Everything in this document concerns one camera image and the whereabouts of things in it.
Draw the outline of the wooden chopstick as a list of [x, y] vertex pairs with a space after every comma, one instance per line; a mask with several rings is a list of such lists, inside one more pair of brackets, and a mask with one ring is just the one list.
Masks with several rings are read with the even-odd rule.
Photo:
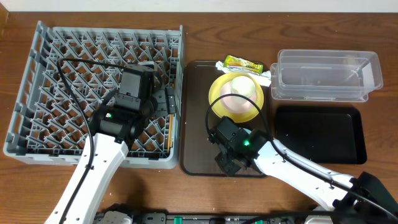
[[168, 142], [167, 142], [167, 153], [168, 154], [170, 154], [170, 148], [171, 148], [171, 145], [172, 145], [173, 120], [174, 120], [174, 115], [171, 114], [169, 116], [169, 135], [168, 135]]

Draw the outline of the cream cup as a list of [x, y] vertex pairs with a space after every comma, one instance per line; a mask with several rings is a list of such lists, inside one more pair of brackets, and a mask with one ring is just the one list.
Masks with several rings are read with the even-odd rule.
[[238, 76], [231, 81], [231, 92], [249, 98], [255, 93], [255, 84], [249, 77]]

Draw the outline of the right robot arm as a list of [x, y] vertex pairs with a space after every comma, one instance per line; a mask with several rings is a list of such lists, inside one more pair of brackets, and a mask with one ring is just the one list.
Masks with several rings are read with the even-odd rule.
[[322, 167], [286, 148], [271, 135], [243, 128], [212, 129], [209, 141], [221, 152], [215, 160], [232, 176], [252, 167], [310, 197], [321, 211], [292, 212], [294, 217], [329, 216], [340, 223], [397, 223], [397, 202], [374, 175], [359, 177]]

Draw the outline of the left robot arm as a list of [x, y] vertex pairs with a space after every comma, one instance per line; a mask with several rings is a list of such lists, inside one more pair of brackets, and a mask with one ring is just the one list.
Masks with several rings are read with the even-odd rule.
[[172, 152], [168, 159], [148, 162], [151, 169], [172, 169], [178, 162], [179, 99], [172, 87], [144, 94], [113, 90], [88, 122], [88, 137], [81, 159], [47, 223], [91, 223], [114, 173], [134, 141], [153, 116], [170, 116], [168, 132]]

